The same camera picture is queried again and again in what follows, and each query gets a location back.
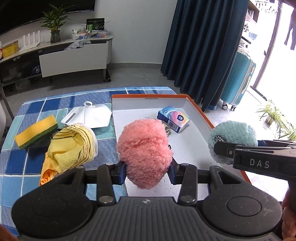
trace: pink fluffy toy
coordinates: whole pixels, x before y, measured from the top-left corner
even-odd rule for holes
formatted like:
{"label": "pink fluffy toy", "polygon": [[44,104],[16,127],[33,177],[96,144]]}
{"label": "pink fluffy toy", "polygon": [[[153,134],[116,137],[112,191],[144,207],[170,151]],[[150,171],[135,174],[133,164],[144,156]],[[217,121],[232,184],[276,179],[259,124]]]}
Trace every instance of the pink fluffy toy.
{"label": "pink fluffy toy", "polygon": [[135,120],[124,127],[118,143],[127,177],[141,189],[155,187],[168,170],[173,153],[160,120]]}

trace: yellow towel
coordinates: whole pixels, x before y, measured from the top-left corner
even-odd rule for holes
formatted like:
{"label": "yellow towel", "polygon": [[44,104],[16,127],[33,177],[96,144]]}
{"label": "yellow towel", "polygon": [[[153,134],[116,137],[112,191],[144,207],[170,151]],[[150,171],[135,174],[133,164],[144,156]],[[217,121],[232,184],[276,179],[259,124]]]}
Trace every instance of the yellow towel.
{"label": "yellow towel", "polygon": [[97,154],[98,144],[91,129],[81,124],[62,129],[48,147],[39,185],[52,180],[57,173],[92,161]]}

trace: person's hand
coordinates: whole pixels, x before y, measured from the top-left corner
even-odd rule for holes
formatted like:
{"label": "person's hand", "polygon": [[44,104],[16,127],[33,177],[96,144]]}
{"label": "person's hand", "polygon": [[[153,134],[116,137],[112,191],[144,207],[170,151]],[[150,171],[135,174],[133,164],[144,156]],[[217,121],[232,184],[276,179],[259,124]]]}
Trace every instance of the person's hand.
{"label": "person's hand", "polygon": [[4,226],[0,225],[0,241],[19,241]]}
{"label": "person's hand", "polygon": [[286,192],[285,198],[282,203],[283,210],[283,225],[282,225],[282,233],[283,239],[286,238],[294,238],[296,236],[296,214],[290,208],[291,197],[290,197],[290,189]]}

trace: dark blue curtain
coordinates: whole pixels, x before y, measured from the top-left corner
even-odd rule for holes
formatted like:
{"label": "dark blue curtain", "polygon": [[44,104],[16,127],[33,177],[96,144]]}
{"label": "dark blue curtain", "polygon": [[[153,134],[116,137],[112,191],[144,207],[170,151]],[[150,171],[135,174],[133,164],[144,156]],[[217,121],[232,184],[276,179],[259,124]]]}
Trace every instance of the dark blue curtain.
{"label": "dark blue curtain", "polygon": [[178,0],[161,72],[202,110],[214,110],[227,82],[249,0]]}

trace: yellow sponge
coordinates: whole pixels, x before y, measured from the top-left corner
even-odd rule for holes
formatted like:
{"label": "yellow sponge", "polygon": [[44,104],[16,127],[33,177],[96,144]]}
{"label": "yellow sponge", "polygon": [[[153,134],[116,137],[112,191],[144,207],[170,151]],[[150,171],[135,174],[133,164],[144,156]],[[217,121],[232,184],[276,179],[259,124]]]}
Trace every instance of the yellow sponge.
{"label": "yellow sponge", "polygon": [[58,127],[57,121],[53,115],[46,117],[45,119],[36,122],[22,133],[15,137],[15,142],[20,149],[27,148],[31,144],[35,143],[43,136],[49,134],[51,131]]}

